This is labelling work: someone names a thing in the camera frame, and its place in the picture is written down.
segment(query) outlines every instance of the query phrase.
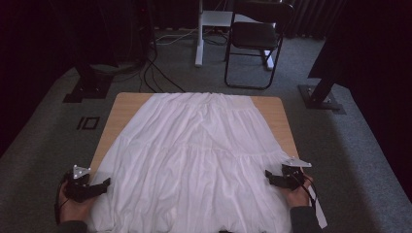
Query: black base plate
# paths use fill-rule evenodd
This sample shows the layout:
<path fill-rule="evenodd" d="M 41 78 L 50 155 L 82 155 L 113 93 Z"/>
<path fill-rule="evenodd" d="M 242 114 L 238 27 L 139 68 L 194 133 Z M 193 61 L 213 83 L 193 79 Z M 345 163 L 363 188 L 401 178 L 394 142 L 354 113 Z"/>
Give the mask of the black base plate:
<path fill-rule="evenodd" d="M 63 103 L 82 103 L 83 99 L 105 99 L 113 80 L 113 76 L 96 74 L 99 82 L 94 90 L 82 89 L 79 80 L 71 94 L 67 94 Z"/>
<path fill-rule="evenodd" d="M 306 108 L 318 110 L 332 110 L 334 114 L 346 115 L 343 106 L 336 102 L 332 93 L 330 93 L 322 103 L 317 103 L 311 100 L 311 94 L 313 90 L 316 88 L 315 85 L 298 85 L 297 87 L 299 88 L 300 94 L 302 95 Z"/>

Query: wooden table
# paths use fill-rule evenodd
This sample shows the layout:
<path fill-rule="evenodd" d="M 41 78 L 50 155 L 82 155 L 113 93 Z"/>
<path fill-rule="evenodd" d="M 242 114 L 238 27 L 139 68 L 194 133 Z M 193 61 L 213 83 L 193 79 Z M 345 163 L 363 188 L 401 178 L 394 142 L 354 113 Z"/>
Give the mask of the wooden table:
<path fill-rule="evenodd" d="M 90 164 L 92 177 L 112 143 L 151 96 L 151 93 L 120 93 L 118 95 Z M 298 157 L 281 99 L 266 96 L 252 96 L 251 98 L 266 119 L 283 151 L 289 156 Z"/>

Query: chair leg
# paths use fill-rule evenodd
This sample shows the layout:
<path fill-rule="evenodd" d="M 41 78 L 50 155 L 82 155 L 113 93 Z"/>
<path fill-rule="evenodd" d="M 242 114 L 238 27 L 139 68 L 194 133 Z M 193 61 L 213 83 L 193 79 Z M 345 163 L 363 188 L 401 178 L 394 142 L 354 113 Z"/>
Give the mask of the chair leg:
<path fill-rule="evenodd" d="M 272 83 L 273 83 L 273 78 L 275 77 L 276 67 L 278 66 L 279 54 L 281 53 L 281 46 L 282 46 L 282 41 L 281 41 L 280 46 L 277 48 L 276 57 L 275 57 L 275 60 L 273 61 L 272 74 L 270 74 L 269 84 L 265 87 L 265 89 L 267 89 L 267 88 L 268 88 L 269 86 L 271 86 Z"/>

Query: black chair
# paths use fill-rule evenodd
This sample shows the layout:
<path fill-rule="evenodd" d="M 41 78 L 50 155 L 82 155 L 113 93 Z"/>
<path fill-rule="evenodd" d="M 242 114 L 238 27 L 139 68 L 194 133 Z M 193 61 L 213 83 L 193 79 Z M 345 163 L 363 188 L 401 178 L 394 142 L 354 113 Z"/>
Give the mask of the black chair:
<path fill-rule="evenodd" d="M 251 18 L 255 22 L 235 21 L 236 16 L 239 15 Z M 291 21 L 292 15 L 293 7 L 287 3 L 269 0 L 235 0 L 224 57 L 226 61 L 224 82 L 226 85 L 252 89 L 267 89 L 272 85 L 282 47 L 284 31 Z M 239 49 L 260 50 L 260 54 L 230 52 L 232 45 Z M 277 50 L 276 58 L 268 85 L 247 86 L 229 83 L 227 80 L 227 70 L 231 54 L 262 56 L 264 59 L 263 65 L 265 65 L 274 50 Z"/>

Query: white fabric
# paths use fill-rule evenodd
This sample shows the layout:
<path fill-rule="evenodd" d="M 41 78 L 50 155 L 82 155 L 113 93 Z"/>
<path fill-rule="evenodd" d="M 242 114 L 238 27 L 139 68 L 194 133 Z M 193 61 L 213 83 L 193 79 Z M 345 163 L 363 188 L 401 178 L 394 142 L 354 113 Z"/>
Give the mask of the white fabric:
<path fill-rule="evenodd" d="M 112 144 L 93 183 L 112 178 L 91 232 L 291 231 L 264 170 L 289 157 L 248 96 L 155 94 Z"/>

